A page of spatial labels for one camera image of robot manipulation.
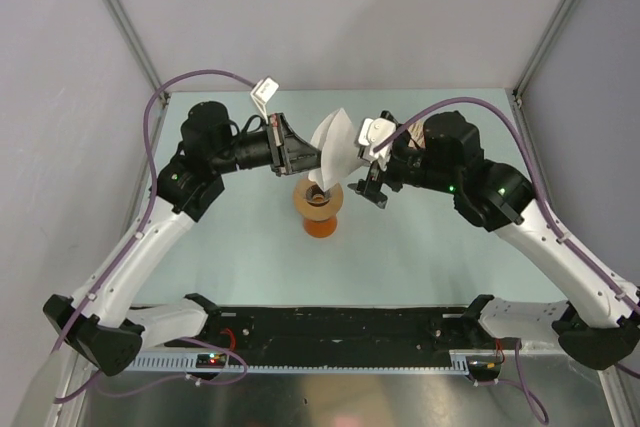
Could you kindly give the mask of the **white paper coffee filter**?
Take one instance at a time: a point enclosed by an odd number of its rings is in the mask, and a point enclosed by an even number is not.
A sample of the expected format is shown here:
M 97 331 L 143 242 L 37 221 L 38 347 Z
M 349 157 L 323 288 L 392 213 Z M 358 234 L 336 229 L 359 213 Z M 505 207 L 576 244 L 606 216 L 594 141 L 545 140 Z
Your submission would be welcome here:
M 311 145 L 321 151 L 320 166 L 310 171 L 308 179 L 322 191 L 331 189 L 362 166 L 357 132 L 346 111 L 329 114 L 316 128 Z

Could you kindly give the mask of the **orange carafe with wooden collar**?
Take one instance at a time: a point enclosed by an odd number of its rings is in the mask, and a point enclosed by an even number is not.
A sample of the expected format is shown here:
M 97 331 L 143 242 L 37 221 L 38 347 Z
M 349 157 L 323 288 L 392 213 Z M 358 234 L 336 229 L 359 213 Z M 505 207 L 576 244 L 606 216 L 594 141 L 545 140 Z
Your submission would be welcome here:
M 293 204 L 302 217 L 302 225 L 305 232 L 314 238 L 327 238 L 337 229 L 337 215 L 344 201 L 343 189 L 340 184 L 334 185 L 327 190 L 332 194 L 331 201 L 326 205 L 314 207 L 304 199 L 304 192 L 311 183 L 315 182 L 306 177 L 302 177 L 297 181 L 293 191 Z

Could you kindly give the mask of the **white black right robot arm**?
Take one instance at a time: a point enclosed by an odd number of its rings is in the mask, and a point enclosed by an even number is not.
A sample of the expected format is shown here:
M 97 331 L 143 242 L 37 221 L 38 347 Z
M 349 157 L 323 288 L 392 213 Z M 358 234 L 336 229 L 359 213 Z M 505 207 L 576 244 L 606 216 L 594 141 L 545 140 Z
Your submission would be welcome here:
M 424 144 L 389 113 L 364 120 L 358 134 L 367 176 L 352 184 L 358 195 L 383 208 L 383 186 L 404 186 L 451 196 L 455 211 L 528 258 L 565 296 L 555 303 L 516 302 L 478 296 L 462 323 L 476 348 L 496 338 L 560 347 L 580 364 L 605 370 L 639 345 L 639 289 L 606 267 L 551 212 L 531 177 L 487 159 L 478 128 L 457 112 L 422 121 Z

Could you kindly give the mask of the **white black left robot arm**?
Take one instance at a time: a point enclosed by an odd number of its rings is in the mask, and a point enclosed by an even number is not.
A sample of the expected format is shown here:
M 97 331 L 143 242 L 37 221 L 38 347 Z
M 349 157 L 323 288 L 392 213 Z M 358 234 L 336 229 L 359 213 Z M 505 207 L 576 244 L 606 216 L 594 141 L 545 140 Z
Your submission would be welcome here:
M 277 176 L 314 170 L 320 141 L 300 137 L 281 113 L 238 126 L 220 102 L 193 106 L 181 140 L 150 188 L 148 207 L 101 267 L 71 296 L 52 295 L 46 318 L 64 342 L 106 376 L 115 376 L 147 349 L 192 338 L 201 346 L 221 336 L 218 307 L 187 294 L 173 304 L 134 308 L 133 300 L 172 246 L 224 190 L 223 177 L 267 166 Z

